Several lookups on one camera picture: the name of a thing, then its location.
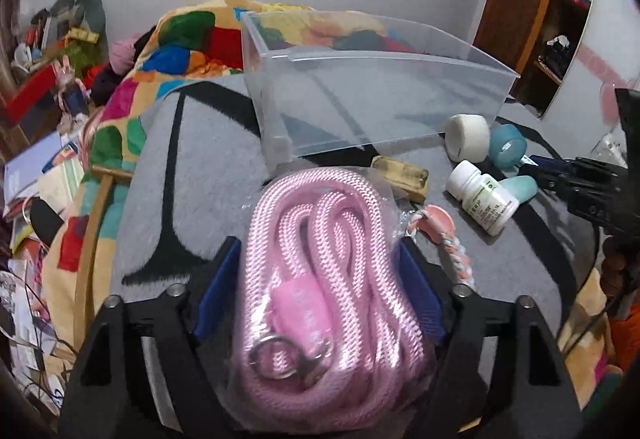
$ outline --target bottle label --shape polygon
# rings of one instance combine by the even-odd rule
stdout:
[[[471,215],[485,231],[489,231],[512,203],[496,191],[499,186],[498,181],[487,175],[482,178],[476,191],[462,203],[463,210]]]

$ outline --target pink label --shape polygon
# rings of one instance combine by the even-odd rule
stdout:
[[[278,334],[296,342],[311,356],[322,339],[331,339],[331,316],[316,277],[305,273],[271,292]]]

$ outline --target transparent plastic box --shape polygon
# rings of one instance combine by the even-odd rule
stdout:
[[[244,80],[270,170],[326,152],[494,121],[518,77],[429,25],[358,12],[242,13]]]

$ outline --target pink leash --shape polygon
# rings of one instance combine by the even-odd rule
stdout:
[[[385,209],[342,168],[286,176],[255,207],[234,358],[264,417],[366,427],[424,383],[433,345],[396,281]]]

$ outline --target metal bolt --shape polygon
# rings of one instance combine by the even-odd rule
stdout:
[[[468,296],[471,296],[474,293],[473,289],[471,289],[468,285],[465,285],[465,284],[455,284],[451,288],[451,291],[453,292],[454,295],[456,295],[459,298],[466,298]]]
[[[105,298],[104,300],[104,306],[109,308],[109,309],[113,309],[114,307],[116,307],[116,305],[118,305],[120,302],[122,302],[122,298],[120,298],[118,295],[116,294],[112,294],[109,295],[107,298]]]
[[[529,295],[523,295],[519,297],[518,303],[526,309],[532,309],[533,307],[536,306],[535,300],[533,300],[533,298],[530,297]]]
[[[185,291],[187,291],[187,288],[184,286],[184,284],[171,284],[168,288],[166,288],[166,293],[169,296],[173,296],[175,298],[184,294]]]

